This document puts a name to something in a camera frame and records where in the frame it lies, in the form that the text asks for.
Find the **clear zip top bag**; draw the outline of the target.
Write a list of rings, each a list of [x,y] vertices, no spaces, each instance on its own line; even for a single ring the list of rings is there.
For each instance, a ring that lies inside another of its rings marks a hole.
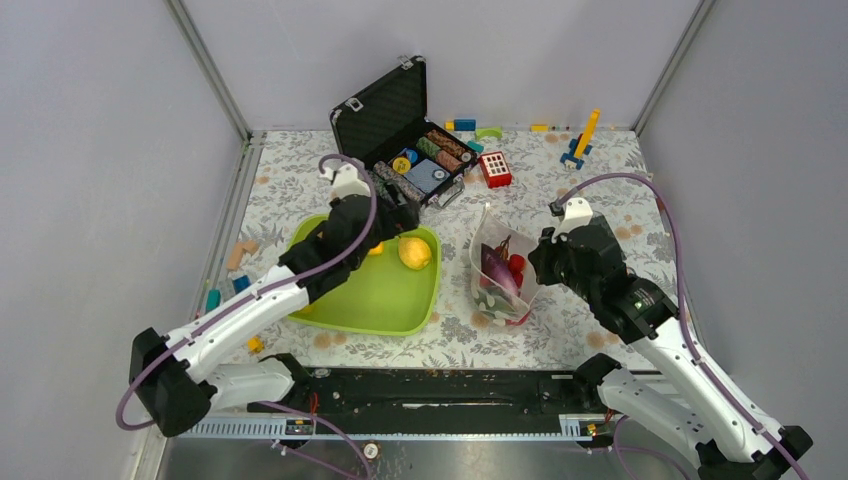
[[[483,207],[468,247],[470,291],[476,311],[499,326],[520,326],[531,316],[540,291],[528,254],[537,243]]]

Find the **purple eggplant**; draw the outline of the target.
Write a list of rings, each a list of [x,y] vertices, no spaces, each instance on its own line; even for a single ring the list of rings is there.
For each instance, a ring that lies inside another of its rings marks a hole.
[[[518,296],[519,289],[513,281],[507,266],[495,253],[495,250],[489,245],[481,244],[480,257],[482,273],[510,294]]]

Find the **red apple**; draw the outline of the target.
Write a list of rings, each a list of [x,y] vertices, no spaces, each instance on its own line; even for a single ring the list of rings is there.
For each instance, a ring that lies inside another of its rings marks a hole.
[[[523,317],[521,317],[520,319],[510,319],[510,320],[507,320],[507,321],[506,321],[506,323],[505,323],[505,325],[507,325],[507,326],[521,326],[521,325],[524,325],[524,324],[525,324],[525,323],[529,320],[529,318],[532,316],[531,314],[532,314],[532,312],[528,312],[527,314],[525,314],[525,315],[524,315]]]

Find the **green avocado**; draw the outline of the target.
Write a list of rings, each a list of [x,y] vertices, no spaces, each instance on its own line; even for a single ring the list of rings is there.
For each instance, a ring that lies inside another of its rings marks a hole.
[[[521,318],[519,309],[511,298],[502,295],[500,291],[478,289],[473,293],[473,297],[477,310],[492,319],[509,323],[517,322]]]

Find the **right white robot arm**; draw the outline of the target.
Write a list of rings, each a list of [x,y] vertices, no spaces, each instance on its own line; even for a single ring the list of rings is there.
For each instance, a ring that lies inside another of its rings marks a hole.
[[[641,383],[605,354],[575,372],[575,402],[624,414],[674,447],[701,479],[778,479],[812,445],[800,426],[784,426],[748,398],[708,353],[701,353],[674,302],[632,273],[605,218],[588,201],[554,201],[556,227],[530,253],[541,285],[563,285],[600,325],[647,359],[683,398]]]

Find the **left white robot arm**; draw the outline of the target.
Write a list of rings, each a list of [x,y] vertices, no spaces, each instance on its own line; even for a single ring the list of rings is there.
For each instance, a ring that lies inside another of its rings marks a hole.
[[[133,339],[128,392],[164,436],[183,434],[220,408],[263,401],[288,411],[304,407],[311,387],[283,360],[238,366],[226,358],[345,283],[371,249],[418,227],[421,205],[398,182],[376,181],[351,164],[321,175],[333,195],[327,218],[264,276],[199,319],[167,334],[148,328]]]

